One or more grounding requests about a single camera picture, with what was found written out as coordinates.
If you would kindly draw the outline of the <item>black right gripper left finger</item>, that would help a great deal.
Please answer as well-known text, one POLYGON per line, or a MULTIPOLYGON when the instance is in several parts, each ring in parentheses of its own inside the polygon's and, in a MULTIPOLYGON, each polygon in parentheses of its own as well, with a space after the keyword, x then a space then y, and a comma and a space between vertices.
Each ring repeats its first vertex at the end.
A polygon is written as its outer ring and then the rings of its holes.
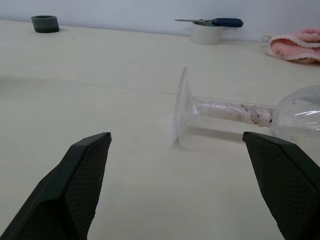
POLYGON ((111 133, 103 132, 71 145, 34 188, 0 240, 88 240, 111 142, 111 133))

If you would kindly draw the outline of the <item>green roll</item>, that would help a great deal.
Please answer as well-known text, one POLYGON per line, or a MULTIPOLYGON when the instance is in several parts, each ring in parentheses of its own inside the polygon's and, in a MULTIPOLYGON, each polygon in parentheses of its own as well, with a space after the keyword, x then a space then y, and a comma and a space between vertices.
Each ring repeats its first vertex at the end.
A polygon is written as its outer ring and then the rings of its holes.
POLYGON ((200 26, 209 26, 209 27, 215 27, 213 22, 211 20, 203 20, 199 19, 193 22, 194 24, 200 25, 200 26))

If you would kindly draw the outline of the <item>dark grey tape roll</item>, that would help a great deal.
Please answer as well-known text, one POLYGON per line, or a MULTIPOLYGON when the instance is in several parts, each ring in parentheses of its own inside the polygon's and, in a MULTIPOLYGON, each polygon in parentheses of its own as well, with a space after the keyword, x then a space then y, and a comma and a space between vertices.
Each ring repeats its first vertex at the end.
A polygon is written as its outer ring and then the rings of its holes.
POLYGON ((36 33, 57 33, 60 31, 58 19, 53 15, 36 15, 31 17, 36 33))

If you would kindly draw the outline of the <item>pink fluffy towel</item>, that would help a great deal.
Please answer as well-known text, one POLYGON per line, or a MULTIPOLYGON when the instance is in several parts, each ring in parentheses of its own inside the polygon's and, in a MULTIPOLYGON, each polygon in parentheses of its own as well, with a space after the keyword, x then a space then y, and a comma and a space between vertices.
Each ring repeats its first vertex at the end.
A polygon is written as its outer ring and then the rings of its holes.
POLYGON ((303 64, 320 64, 320 27, 272 36, 266 47, 273 58, 303 64))

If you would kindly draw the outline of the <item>blue handled scissors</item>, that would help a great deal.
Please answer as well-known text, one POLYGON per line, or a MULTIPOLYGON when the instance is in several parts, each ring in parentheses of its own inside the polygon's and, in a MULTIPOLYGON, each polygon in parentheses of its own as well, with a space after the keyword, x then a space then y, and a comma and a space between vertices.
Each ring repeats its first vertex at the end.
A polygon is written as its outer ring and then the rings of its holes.
MULTIPOLYGON (((197 21, 199 19, 175 19, 176 22, 191 22, 197 21)), ((241 28, 244 22, 239 18, 214 18, 214 19, 203 19, 211 20, 216 27, 224 28, 241 28)))

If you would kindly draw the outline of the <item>clear wine glass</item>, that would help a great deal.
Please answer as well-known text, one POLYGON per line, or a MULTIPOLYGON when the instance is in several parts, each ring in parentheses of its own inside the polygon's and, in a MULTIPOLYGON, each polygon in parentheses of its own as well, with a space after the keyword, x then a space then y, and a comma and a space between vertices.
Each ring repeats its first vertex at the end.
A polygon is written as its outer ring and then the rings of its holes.
POLYGON ((202 100, 192 95, 184 68, 175 98, 173 141, 179 139, 190 118, 200 115, 269 128, 272 136, 300 147, 320 147, 320 85, 294 91, 276 106, 202 100))

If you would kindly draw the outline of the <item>white tape roll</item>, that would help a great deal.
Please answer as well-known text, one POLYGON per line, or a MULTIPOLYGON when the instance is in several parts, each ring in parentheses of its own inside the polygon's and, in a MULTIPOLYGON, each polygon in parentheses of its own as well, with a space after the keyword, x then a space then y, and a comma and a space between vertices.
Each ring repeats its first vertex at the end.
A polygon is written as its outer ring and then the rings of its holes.
POLYGON ((223 27, 192 23, 190 41, 200 45, 217 45, 221 42, 223 27))

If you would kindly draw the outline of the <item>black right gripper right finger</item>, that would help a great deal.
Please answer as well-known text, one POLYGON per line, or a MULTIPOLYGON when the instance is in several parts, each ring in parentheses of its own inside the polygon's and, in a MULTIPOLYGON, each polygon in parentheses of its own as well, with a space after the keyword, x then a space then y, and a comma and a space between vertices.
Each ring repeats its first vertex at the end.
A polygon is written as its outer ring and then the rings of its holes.
POLYGON ((261 195, 285 240, 320 240, 320 166, 299 146, 246 131, 261 195))

